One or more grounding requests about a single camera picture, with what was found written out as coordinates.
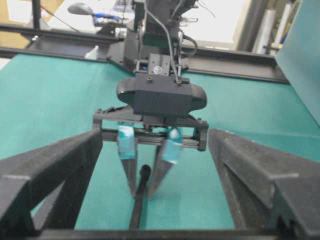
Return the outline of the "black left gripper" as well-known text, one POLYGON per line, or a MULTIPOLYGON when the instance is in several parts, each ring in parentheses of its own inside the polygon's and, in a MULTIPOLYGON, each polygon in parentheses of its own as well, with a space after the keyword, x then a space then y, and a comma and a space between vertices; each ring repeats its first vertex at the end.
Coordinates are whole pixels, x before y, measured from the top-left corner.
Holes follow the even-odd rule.
POLYGON ((196 119, 190 114, 186 118, 138 115, 131 106, 96 110, 93 127, 102 129, 103 141, 117 142, 118 155, 133 197, 137 190, 138 143, 159 146, 147 193, 149 200, 154 197, 172 166, 178 162, 182 146, 200 152, 206 150, 209 129, 205 120, 196 119), (103 128, 102 121, 133 125, 118 125, 117 131, 103 128), (180 128, 193 129, 193 134, 182 136, 180 128))

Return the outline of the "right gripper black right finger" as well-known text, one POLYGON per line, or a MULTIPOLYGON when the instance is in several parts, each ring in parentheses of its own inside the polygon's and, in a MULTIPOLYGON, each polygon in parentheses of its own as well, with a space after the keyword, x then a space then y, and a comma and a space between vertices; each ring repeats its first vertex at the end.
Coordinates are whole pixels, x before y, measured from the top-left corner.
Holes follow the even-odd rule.
POLYGON ((320 164, 212 128, 208 147, 237 229, 320 234, 320 164))

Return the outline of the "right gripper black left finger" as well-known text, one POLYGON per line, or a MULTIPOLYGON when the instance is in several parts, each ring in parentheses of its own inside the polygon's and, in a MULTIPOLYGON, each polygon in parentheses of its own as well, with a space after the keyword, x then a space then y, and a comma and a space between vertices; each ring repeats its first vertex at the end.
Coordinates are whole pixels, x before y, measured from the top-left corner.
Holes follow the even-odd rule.
POLYGON ((103 146, 93 129, 0 161, 0 231, 75 227, 103 146))

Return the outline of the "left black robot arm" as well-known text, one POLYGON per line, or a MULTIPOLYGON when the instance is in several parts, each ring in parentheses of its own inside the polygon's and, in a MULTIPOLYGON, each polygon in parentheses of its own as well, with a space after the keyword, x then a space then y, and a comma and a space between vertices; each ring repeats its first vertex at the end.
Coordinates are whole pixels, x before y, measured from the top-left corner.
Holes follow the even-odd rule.
POLYGON ((98 109, 93 125, 117 122, 118 128, 103 129, 102 139, 114 141, 130 192, 137 196, 138 145, 155 145, 156 157, 147 197, 152 199, 174 166, 182 148, 204 151, 209 125, 192 116, 207 105, 205 91, 182 77, 183 58, 196 49, 183 51, 187 36, 180 28, 182 14, 196 6, 193 0, 135 0, 135 16, 127 24, 123 42, 109 48, 109 59, 133 73, 116 88, 123 107, 98 109))

